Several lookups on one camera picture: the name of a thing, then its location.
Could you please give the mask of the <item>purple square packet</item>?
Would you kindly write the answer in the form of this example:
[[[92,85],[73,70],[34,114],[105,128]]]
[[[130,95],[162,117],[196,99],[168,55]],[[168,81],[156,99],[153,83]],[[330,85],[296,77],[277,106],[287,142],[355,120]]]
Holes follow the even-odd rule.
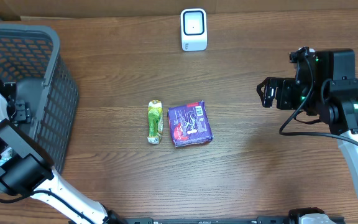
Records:
[[[203,100],[169,108],[167,117],[175,147],[204,144],[214,138]]]

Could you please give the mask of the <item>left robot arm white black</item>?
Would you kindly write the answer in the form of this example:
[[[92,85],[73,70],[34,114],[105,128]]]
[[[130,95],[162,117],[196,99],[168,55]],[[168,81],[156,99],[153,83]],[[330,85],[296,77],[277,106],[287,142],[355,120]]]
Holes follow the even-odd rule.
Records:
[[[72,223],[125,223],[117,213],[91,200],[56,170],[49,154],[12,122],[15,89],[0,79],[0,190],[16,203],[26,198],[44,202]]]

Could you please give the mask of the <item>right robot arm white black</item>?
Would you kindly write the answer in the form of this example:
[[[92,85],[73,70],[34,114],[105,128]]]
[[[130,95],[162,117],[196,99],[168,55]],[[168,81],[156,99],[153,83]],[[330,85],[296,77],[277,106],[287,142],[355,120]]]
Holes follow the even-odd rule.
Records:
[[[293,78],[267,77],[256,87],[262,106],[275,105],[293,113],[282,124],[283,136],[321,136],[336,139],[351,173],[358,199],[358,78],[352,49],[315,51],[302,47],[289,54],[296,75]],[[315,116],[328,133],[284,129],[300,113]]]

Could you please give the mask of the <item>green yellow drink pouch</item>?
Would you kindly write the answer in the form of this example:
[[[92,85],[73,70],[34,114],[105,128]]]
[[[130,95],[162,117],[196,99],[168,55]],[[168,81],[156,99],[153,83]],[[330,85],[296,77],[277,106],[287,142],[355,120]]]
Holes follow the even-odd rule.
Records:
[[[163,133],[163,108],[160,100],[152,100],[148,105],[149,135],[147,140],[151,144],[159,144]]]

